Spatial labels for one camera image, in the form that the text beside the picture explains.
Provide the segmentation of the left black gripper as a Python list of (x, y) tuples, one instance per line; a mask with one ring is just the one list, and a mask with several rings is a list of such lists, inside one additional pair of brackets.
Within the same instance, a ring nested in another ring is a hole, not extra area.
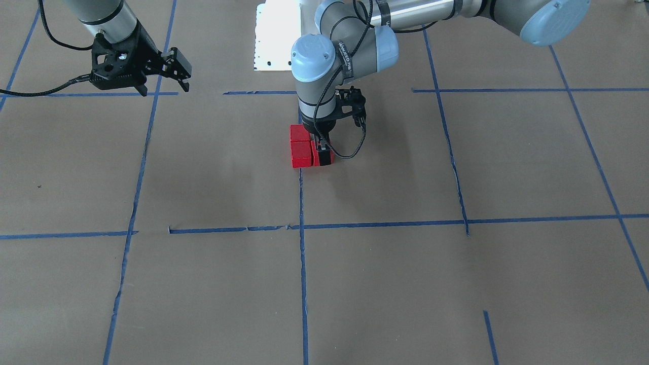
[(354, 86), (348, 89), (337, 89), (331, 104), (334, 107), (324, 116), (317, 116), (316, 120), (302, 114), (302, 125), (315, 135), (315, 166), (329, 166), (332, 164), (332, 149), (329, 146), (329, 133), (334, 129), (337, 120), (352, 117), (357, 127), (366, 127), (366, 98), (362, 91)]

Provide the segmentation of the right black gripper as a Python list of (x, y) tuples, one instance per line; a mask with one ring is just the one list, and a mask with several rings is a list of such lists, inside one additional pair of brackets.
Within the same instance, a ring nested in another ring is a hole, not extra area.
[(135, 88), (141, 96), (148, 94), (148, 76), (176, 80), (188, 92), (192, 65), (178, 48), (161, 52), (141, 23), (117, 43), (109, 43), (97, 33), (91, 48), (90, 83), (100, 90)]

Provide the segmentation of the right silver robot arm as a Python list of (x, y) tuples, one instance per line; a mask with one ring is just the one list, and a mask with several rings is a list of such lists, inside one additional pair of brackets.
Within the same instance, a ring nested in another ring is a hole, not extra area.
[(160, 51), (126, 1), (65, 4), (94, 35), (89, 81), (97, 89), (133, 87), (146, 96), (148, 76), (162, 76), (189, 91), (192, 65), (177, 48)]

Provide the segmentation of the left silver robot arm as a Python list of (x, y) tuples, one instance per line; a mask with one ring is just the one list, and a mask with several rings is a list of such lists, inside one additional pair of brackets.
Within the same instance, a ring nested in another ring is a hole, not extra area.
[(366, 134), (366, 98), (344, 85), (381, 72), (399, 59), (397, 34), (423, 31), (449, 19), (487, 18), (534, 46), (553, 45), (582, 22), (589, 1), (324, 1), (315, 34), (291, 48), (301, 125), (290, 127), (294, 168), (343, 159), (330, 133), (351, 117)]

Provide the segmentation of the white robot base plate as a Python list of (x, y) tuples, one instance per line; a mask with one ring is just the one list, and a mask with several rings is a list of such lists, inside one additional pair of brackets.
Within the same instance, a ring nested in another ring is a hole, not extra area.
[(257, 5), (253, 70), (291, 71), (292, 46), (301, 35), (299, 1), (265, 1)]

